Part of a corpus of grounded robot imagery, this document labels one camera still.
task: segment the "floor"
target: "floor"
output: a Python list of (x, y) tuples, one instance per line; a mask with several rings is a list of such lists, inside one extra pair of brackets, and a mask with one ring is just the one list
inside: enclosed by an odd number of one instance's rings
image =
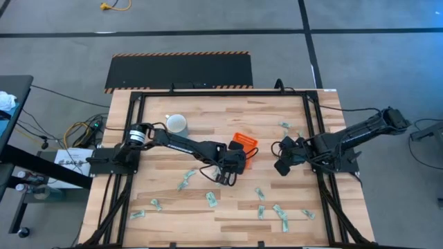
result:
[[(8, 0), (0, 0), (0, 5)], [(102, 12), (102, 0), (11, 0), (0, 18), (0, 34), (234, 28), (302, 29), (296, 0), (133, 0), (127, 12)], [(120, 0), (119, 7), (125, 7)], [(442, 28), (438, 0), (305, 0), (311, 29)], [(442, 33), (312, 35), (323, 87), (337, 89), (343, 108), (392, 106), (410, 120), (443, 118)], [(114, 53), (248, 50), (256, 88), (285, 85), (314, 88), (303, 34), (201, 35), (168, 37), (0, 38), (0, 75), (29, 74), (33, 84), (100, 104)], [(25, 110), (55, 136), (75, 121), (106, 109), (33, 89)], [(352, 125), (371, 113), (345, 113)], [(23, 113), (23, 121), (31, 122)], [(419, 125), (426, 127), (431, 122)], [(361, 179), (376, 240), (383, 245), (441, 248), (443, 171), (416, 163), (408, 134), (382, 136), (358, 149)], [(10, 144), (39, 150), (20, 134)], [(432, 139), (413, 144), (417, 157), (443, 167)], [(0, 248), (70, 246), (86, 203), (30, 205), (23, 225), (32, 235), (19, 239), (8, 226), (19, 195), (8, 190), (0, 203)]]

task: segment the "black wheel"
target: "black wheel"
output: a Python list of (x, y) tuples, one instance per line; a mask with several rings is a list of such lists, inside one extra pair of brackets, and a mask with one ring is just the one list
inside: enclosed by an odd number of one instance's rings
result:
[(20, 228), (20, 230), (17, 233), (20, 238), (26, 238), (30, 234), (29, 228)]

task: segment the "wooden plank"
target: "wooden plank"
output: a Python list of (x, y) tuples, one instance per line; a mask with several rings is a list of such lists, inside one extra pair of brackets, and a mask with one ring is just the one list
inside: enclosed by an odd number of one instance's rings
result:
[[(124, 127), (130, 93), (124, 90), (114, 91), (108, 127)], [(340, 107), (337, 92), (318, 91), (318, 94), (321, 104)], [(169, 246), (172, 241), (177, 242), (178, 246), (256, 246), (257, 241), (264, 241), (267, 246), (327, 245), (316, 175), (311, 171), (310, 165), (305, 163), (292, 167), (286, 177), (281, 177), (273, 168), (275, 157), (271, 153), (271, 144), (281, 140), (284, 133), (278, 122), (285, 121), (293, 125), (288, 130), (291, 137), (298, 136), (300, 132), (307, 135), (301, 98), (206, 96), (149, 97), (146, 100), (143, 122), (164, 122), (165, 115), (180, 113), (188, 120), (190, 138), (193, 140), (229, 143), (233, 134), (239, 131), (257, 138), (260, 151), (253, 158), (252, 169), (238, 176), (234, 187), (217, 187), (197, 172), (189, 179), (189, 186), (180, 192), (177, 191), (177, 185), (183, 181), (183, 175), (191, 169), (203, 166), (201, 162), (168, 148), (156, 147), (144, 151), (139, 171), (134, 176), (129, 212), (145, 210), (146, 215), (143, 218), (128, 219), (124, 246)], [(340, 111), (324, 108), (321, 111), (327, 131), (335, 132), (345, 128)], [(316, 125), (313, 107), (311, 112)], [(121, 141), (122, 135), (122, 131), (106, 130), (103, 143), (106, 147), (112, 147)], [(205, 169), (204, 172), (211, 175), (213, 170)], [(349, 174), (337, 174), (336, 177), (343, 210), (363, 236), (373, 240), (360, 184)], [(88, 239), (97, 227), (106, 181), (107, 176), (98, 176), (93, 180), (80, 241)], [(257, 187), (264, 192), (265, 201), (259, 200), (254, 191)], [(209, 207), (205, 198), (209, 191), (214, 192), (217, 207)], [(110, 192), (111, 187), (105, 204), (105, 214), (111, 198)], [(152, 199), (157, 199), (163, 207), (160, 212), (150, 204)], [(282, 221), (272, 209), (275, 204), (280, 205), (288, 214), (289, 233), (282, 232)], [(265, 206), (262, 221), (257, 217), (258, 205)], [(316, 218), (313, 221), (308, 219), (301, 209), (315, 212)], [(119, 218), (118, 214), (111, 241), (115, 241)], [(333, 225), (338, 239), (337, 222), (333, 221)]]

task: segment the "orange object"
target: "orange object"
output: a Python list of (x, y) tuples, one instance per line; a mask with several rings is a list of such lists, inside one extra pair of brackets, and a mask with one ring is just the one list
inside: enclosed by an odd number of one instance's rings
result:
[[(233, 137), (233, 141), (238, 142), (243, 145), (243, 151), (245, 153), (250, 152), (252, 149), (256, 148), (258, 145), (258, 141), (254, 138), (250, 138), (241, 133), (236, 132)], [(252, 151), (250, 154), (247, 154), (246, 157), (252, 156), (255, 152)], [(251, 159), (246, 160), (246, 168), (249, 169), (251, 165)]]

